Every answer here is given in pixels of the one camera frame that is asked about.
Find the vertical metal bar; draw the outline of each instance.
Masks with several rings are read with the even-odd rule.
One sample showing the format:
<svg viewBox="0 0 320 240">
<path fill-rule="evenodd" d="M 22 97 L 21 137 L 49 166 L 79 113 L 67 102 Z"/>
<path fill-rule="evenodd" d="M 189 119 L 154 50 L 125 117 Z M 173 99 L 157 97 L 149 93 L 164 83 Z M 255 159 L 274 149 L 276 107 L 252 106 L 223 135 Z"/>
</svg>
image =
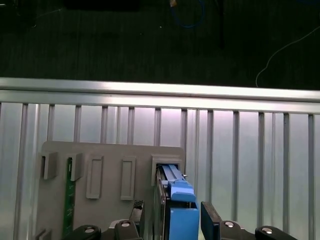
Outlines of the vertical metal bar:
<svg viewBox="0 0 320 240">
<path fill-rule="evenodd" d="M 55 105 L 49 106 L 48 129 L 46 139 L 52 141 L 54 138 Z"/>
<path fill-rule="evenodd" d="M 128 115 L 128 145 L 134 144 L 134 132 L 135 132 L 135 109 L 129 108 Z"/>
<path fill-rule="evenodd" d="M 197 110 L 187 110 L 185 172 L 187 180 L 196 189 L 196 164 L 197 164 Z"/>
<path fill-rule="evenodd" d="M 181 147 L 184 152 L 187 149 L 187 110 L 183 109 L 181 111 Z"/>
<path fill-rule="evenodd" d="M 100 142 L 105 144 L 107 142 L 107 120 L 108 120 L 108 108 L 102 108 L 101 114 L 101 139 Z"/>
<path fill-rule="evenodd" d="M 118 110 L 118 131 L 116 136 L 117 144 L 127 144 L 128 143 L 128 117 L 129 117 L 129 107 L 122 106 Z"/>
<path fill-rule="evenodd" d="M 308 196 L 308 232 L 309 240 L 316 240 L 316 223 L 315 223 L 315 117 L 313 114 L 308 116 L 308 138 L 309 138 L 309 160 L 308 160 L 308 185 L 309 185 L 309 196 Z"/>
<path fill-rule="evenodd" d="M 239 180 L 239 112 L 233 113 L 232 206 L 231 219 L 238 220 Z"/>
<path fill-rule="evenodd" d="M 20 233 L 19 228 L 20 228 L 20 216 L 21 216 L 21 203 L 22 203 L 22 195 L 23 195 L 27 118 L 28 118 L 28 105 L 24 104 L 22 106 L 19 155 L 18 155 L 18 163 L 17 163 L 15 210 L 14 210 L 14 220 L 13 220 L 13 240 L 19 240 L 19 233 Z"/>
<path fill-rule="evenodd" d="M 275 225 L 275 202 L 276 202 L 276 114 L 272 113 L 271 130 L 271 170 L 272 170 L 272 198 L 271 198 L 271 225 Z"/>
<path fill-rule="evenodd" d="M 290 119 L 289 114 L 283 116 L 283 231 L 289 233 L 290 212 Z"/>
<path fill-rule="evenodd" d="M 206 147 L 206 156 L 207 156 L 207 179 L 206 185 L 208 186 L 207 199 L 212 203 L 213 195 L 213 144 L 214 144 L 214 112 L 208 111 L 207 113 L 207 147 Z"/>
<path fill-rule="evenodd" d="M 154 145 L 160 146 L 161 135 L 161 109 L 156 108 L 154 111 Z"/>
<path fill-rule="evenodd" d="M 78 143 L 80 141 L 80 130 L 81 130 L 81 106 L 75 106 L 74 114 L 74 133 L 73 141 Z"/>
<path fill-rule="evenodd" d="M 259 113 L 258 120 L 258 196 L 257 226 L 264 222 L 264 179 L 265 179 L 265 115 Z"/>
</svg>

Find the dark carpet floor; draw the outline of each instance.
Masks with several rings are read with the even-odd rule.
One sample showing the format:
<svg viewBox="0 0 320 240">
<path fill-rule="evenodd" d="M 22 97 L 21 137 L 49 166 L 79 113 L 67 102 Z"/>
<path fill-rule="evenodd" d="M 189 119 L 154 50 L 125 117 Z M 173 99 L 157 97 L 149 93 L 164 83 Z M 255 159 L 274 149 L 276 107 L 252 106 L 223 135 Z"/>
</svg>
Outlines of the dark carpet floor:
<svg viewBox="0 0 320 240">
<path fill-rule="evenodd" d="M 177 3 L 182 22 L 200 19 L 197 0 Z M 295 0 L 227 0 L 220 49 L 214 0 L 205 0 L 204 21 L 191 29 L 175 24 L 167 0 L 142 0 L 138 12 L 34 5 L 36 27 L 0 36 L 2 77 L 254 87 L 276 50 L 320 26 L 319 8 Z M 275 55 L 258 83 L 319 90 L 319 67 L 320 29 Z"/>
</svg>

